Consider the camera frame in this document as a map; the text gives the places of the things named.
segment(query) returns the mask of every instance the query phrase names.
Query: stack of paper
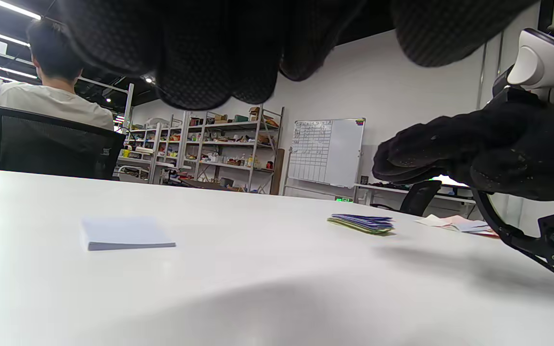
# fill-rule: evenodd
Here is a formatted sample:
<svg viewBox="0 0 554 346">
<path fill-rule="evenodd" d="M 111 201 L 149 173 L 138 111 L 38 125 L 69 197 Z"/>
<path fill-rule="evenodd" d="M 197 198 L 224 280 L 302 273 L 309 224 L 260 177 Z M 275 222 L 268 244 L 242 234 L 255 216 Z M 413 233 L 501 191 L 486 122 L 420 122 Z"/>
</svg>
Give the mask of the stack of paper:
<svg viewBox="0 0 554 346">
<path fill-rule="evenodd" d="M 391 217 L 332 214 L 327 221 L 373 235 L 385 234 L 394 230 Z"/>
<path fill-rule="evenodd" d="M 151 217 L 86 218 L 83 228 L 89 251 L 176 246 Z"/>
<path fill-rule="evenodd" d="M 429 215 L 428 217 L 417 220 L 416 222 L 422 223 L 423 225 L 427 226 L 446 228 L 447 230 L 462 232 L 466 234 L 497 236 L 497 234 L 493 232 L 493 230 L 490 228 L 488 223 L 484 221 L 468 220 L 459 215 L 445 217 L 444 219 L 440 219 L 435 215 Z"/>
</svg>

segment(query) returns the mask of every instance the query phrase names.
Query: chair backrest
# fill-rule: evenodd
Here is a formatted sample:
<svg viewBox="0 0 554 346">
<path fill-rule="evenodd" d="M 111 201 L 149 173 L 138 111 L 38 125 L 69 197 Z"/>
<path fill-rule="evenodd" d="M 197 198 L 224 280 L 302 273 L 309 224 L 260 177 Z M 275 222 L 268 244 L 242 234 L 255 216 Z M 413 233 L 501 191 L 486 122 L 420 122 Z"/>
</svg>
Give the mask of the chair backrest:
<svg viewBox="0 0 554 346">
<path fill-rule="evenodd" d="M 422 216 L 427 206 L 441 188 L 441 182 L 437 180 L 427 180 L 414 184 L 410 189 L 400 208 L 400 212 L 416 216 Z"/>
<path fill-rule="evenodd" d="M 0 107 L 0 170 L 110 180 L 125 135 Z"/>
</svg>

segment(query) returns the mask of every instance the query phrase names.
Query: dark hair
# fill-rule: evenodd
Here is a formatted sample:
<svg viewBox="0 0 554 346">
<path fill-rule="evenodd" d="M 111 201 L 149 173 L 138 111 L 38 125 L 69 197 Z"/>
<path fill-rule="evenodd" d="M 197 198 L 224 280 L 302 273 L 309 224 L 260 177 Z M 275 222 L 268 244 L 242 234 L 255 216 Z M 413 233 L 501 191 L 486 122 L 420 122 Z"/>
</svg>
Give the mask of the dark hair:
<svg viewBox="0 0 554 346">
<path fill-rule="evenodd" d="M 73 81 L 83 69 L 83 61 L 63 33 L 63 26 L 48 19 L 34 20 L 27 28 L 31 53 L 48 77 Z"/>
</svg>

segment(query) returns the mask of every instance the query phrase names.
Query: whiteboard stand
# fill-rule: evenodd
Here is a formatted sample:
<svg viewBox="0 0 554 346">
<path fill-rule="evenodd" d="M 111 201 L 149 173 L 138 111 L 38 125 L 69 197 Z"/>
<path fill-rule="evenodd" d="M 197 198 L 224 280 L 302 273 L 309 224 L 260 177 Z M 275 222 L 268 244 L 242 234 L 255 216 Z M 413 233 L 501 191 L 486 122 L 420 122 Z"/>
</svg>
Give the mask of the whiteboard stand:
<svg viewBox="0 0 554 346">
<path fill-rule="evenodd" d="M 288 150 L 286 188 L 321 195 L 334 193 L 288 185 L 289 179 L 354 189 L 360 171 L 365 118 L 295 121 L 292 146 Z"/>
</svg>

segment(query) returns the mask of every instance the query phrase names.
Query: man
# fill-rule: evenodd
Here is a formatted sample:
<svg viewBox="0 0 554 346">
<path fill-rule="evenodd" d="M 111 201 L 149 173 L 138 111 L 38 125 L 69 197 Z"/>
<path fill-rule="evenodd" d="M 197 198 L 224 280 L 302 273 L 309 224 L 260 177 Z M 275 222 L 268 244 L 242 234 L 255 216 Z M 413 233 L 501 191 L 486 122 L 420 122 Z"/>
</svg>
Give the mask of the man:
<svg viewBox="0 0 554 346">
<path fill-rule="evenodd" d="M 83 72 L 83 61 L 70 46 L 61 25 L 48 20 L 34 21 L 27 29 L 27 36 L 31 60 L 42 85 L 6 83 L 0 88 L 0 106 L 112 131 L 112 113 L 74 92 L 74 85 Z"/>
</svg>

